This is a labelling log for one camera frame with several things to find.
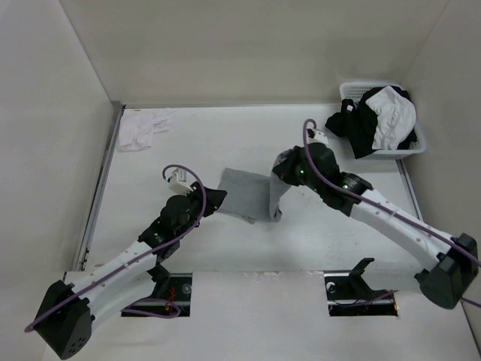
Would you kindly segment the grey tank top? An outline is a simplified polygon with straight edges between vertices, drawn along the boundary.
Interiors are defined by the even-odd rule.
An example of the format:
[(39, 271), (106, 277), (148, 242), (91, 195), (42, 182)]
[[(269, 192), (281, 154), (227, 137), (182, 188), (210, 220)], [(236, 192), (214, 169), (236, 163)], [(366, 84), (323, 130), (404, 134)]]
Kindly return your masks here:
[(281, 220), (280, 199), (291, 188), (273, 171), (263, 174), (225, 168), (218, 189), (225, 190), (219, 212), (242, 218), (248, 223), (257, 221), (277, 223)]

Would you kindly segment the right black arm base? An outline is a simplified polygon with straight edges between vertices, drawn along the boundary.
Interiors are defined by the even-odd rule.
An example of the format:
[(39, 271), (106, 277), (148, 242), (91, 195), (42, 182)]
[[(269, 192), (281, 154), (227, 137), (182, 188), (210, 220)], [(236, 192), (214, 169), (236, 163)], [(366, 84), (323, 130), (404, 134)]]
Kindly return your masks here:
[(328, 314), (331, 317), (398, 316), (395, 290), (373, 290), (362, 278), (374, 258), (364, 258), (351, 270), (324, 273)]

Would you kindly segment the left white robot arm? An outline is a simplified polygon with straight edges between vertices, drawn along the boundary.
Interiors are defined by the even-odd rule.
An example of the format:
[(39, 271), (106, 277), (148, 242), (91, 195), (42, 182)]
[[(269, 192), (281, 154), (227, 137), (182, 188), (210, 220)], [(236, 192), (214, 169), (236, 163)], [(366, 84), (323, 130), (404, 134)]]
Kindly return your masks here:
[(165, 297), (170, 275), (162, 262), (202, 218), (220, 208), (227, 194), (195, 182), (186, 195), (171, 196), (159, 216), (117, 257), (75, 282), (51, 284), (29, 328), (66, 360), (115, 313), (131, 312), (134, 303), (147, 297)]

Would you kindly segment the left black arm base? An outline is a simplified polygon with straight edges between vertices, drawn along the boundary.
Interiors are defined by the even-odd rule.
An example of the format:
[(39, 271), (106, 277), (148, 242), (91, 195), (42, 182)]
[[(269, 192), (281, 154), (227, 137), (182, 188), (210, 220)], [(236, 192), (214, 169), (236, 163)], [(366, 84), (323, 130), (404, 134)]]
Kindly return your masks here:
[(162, 265), (149, 271), (156, 285), (153, 292), (121, 311), (122, 317), (189, 317), (192, 274), (171, 274)]

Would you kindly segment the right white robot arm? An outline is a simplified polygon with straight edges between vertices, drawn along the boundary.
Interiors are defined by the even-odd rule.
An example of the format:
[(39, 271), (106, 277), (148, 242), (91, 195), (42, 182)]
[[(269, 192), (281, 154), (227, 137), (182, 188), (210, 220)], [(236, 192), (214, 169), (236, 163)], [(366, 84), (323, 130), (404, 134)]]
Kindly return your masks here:
[(322, 143), (295, 146), (274, 163), (272, 172), (288, 187), (314, 191), (331, 209), (377, 230), (420, 264), (413, 279), (435, 305), (453, 309), (479, 274), (478, 244), (466, 233), (455, 237), (393, 205), (365, 179), (341, 171)]

